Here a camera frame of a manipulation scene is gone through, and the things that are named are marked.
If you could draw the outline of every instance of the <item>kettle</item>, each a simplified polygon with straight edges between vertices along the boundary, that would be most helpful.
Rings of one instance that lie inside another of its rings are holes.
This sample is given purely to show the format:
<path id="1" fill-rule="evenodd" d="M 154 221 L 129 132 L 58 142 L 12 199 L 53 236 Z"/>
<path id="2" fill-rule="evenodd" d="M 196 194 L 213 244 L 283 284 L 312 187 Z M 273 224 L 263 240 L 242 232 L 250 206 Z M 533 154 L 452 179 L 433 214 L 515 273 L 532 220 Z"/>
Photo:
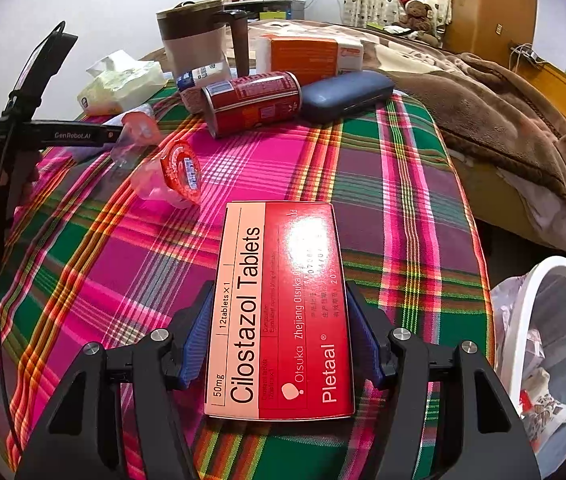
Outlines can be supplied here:
<path id="1" fill-rule="evenodd" d="M 223 0 L 184 2 L 156 15 L 174 78 L 225 60 L 225 25 L 230 26 L 239 77 L 249 75 L 247 12 L 223 10 Z"/>

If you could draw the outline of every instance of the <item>teddy bear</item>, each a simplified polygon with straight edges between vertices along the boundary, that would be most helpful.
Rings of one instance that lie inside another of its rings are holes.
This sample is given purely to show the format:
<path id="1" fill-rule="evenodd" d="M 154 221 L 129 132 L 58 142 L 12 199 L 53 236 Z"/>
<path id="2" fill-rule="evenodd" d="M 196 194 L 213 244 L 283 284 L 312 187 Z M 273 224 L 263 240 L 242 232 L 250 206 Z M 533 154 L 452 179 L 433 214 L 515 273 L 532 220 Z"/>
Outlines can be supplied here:
<path id="1" fill-rule="evenodd" d="M 393 25 L 411 28 L 412 30 L 422 30 L 432 36 L 436 36 L 434 24 L 432 22 L 432 8 L 418 0 L 399 0 L 401 7 L 405 10 L 405 15 L 399 18 Z"/>

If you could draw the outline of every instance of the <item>santa hat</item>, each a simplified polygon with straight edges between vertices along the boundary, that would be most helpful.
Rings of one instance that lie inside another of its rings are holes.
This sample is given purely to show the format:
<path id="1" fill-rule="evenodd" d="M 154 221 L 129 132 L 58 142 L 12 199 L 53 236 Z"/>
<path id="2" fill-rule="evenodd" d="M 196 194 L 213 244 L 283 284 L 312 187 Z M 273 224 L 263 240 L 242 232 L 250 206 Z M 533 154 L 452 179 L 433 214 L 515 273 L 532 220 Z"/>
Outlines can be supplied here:
<path id="1" fill-rule="evenodd" d="M 403 9 L 406 9 L 406 10 L 407 10 L 407 5 L 408 5 L 410 2 L 413 2 L 413 1 L 414 1 L 414 0 L 399 0 L 399 2 L 401 3 L 401 7 L 402 7 Z"/>

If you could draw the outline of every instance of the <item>bedsheet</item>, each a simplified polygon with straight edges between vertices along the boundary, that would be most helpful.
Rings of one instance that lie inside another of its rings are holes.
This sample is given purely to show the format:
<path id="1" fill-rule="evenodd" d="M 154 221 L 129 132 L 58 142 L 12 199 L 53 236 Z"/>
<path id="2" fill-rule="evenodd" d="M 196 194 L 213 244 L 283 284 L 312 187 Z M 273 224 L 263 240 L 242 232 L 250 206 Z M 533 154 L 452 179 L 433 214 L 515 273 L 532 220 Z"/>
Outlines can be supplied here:
<path id="1" fill-rule="evenodd" d="M 566 205 L 551 191 L 522 179 L 509 171 L 498 174 L 524 199 L 528 219 L 547 243 L 566 251 Z"/>
<path id="2" fill-rule="evenodd" d="M 156 103 L 174 92 L 166 88 Z M 44 154 L 33 202 L 18 211 L 0 273 L 1 340 L 10 410 L 24 446 L 81 346 L 136 342 L 188 306 L 215 277 L 225 204 L 332 202 L 345 277 L 392 321 L 427 342 L 475 341 L 493 360 L 489 284 L 476 226 L 441 135 L 409 96 L 323 128 L 273 124 L 214 140 L 174 107 L 160 122 L 202 164 L 202 206 L 175 210 L 135 197 L 107 153 L 76 163 Z M 356 378 L 345 420 L 266 424 L 206 418 L 203 381 L 176 392 L 204 479 L 356 479 L 384 392 Z M 430 384 L 416 476 L 429 473 L 438 392 Z M 122 389 L 130 476 L 143 478 L 130 388 Z M 18 464 L 0 399 L 0 455 Z"/>

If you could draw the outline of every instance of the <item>blue gripper pad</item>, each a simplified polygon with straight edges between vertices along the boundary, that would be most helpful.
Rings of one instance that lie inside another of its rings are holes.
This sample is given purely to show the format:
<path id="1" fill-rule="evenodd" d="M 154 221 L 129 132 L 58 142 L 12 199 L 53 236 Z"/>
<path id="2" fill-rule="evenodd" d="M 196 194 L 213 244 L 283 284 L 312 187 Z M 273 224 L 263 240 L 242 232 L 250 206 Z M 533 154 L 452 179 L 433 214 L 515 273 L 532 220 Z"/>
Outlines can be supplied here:
<path id="1" fill-rule="evenodd" d="M 183 364 L 179 373 L 179 382 L 182 383 L 183 389 L 188 388 L 189 383 L 199 376 L 203 361 L 207 355 L 210 320 L 214 305 L 214 291 L 215 289 L 212 287 L 205 298 L 183 348 Z"/>
<path id="2" fill-rule="evenodd" d="M 398 358 L 393 354 L 390 332 L 394 326 L 384 311 L 371 306 L 354 282 L 347 282 L 348 320 L 355 370 L 380 390 L 396 375 Z"/>
<path id="3" fill-rule="evenodd" d="M 380 348 L 361 312 L 359 304 L 348 290 L 349 339 L 354 367 L 377 388 L 384 380 L 380 366 Z"/>

